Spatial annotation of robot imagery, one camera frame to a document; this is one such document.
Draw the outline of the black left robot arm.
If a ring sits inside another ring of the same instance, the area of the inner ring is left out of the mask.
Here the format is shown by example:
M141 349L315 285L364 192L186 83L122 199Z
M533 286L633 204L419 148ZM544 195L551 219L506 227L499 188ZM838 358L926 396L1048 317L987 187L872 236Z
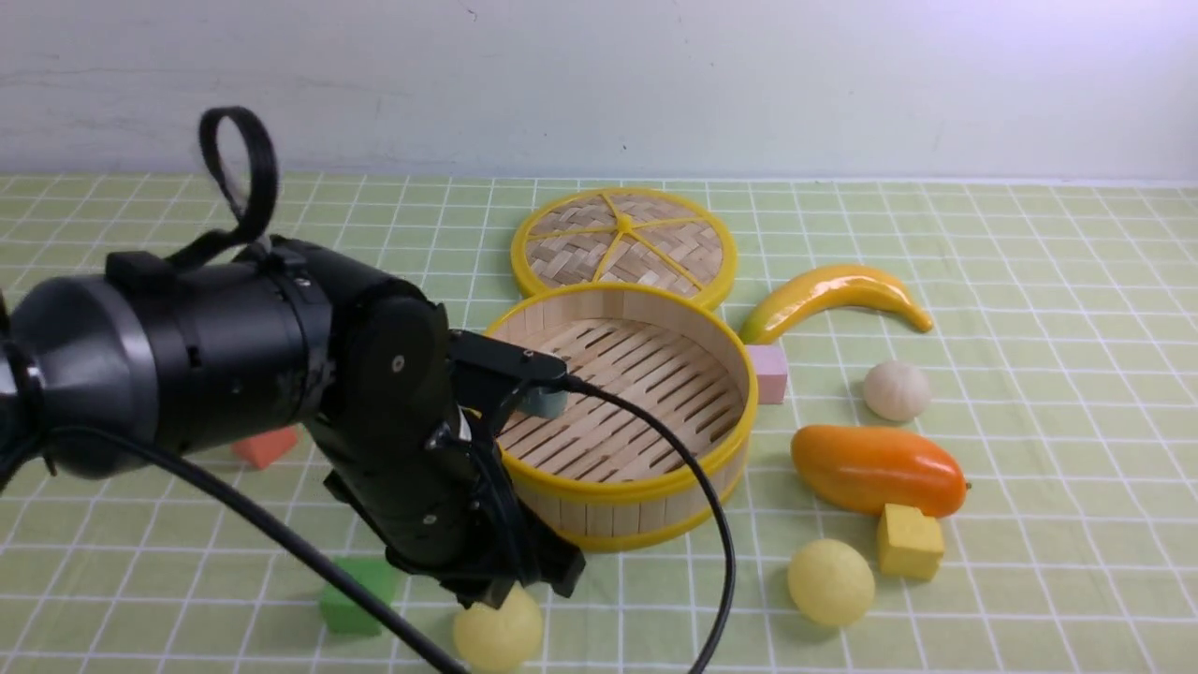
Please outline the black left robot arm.
M4 469L107 479L300 425L325 487L462 606L570 596L585 555L525 504L495 441L565 364L471 330L401 278L300 239L179 271L145 251L41 283L4 320Z

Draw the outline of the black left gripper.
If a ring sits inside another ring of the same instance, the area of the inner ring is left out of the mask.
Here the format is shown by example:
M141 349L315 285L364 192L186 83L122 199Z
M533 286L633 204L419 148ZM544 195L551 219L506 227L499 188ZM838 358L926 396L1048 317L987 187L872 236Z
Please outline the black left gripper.
M585 554L518 496L474 414L419 435L379 417L317 417L309 432L332 464L326 488L398 570L435 579L462 608L500 609L518 585L575 593Z

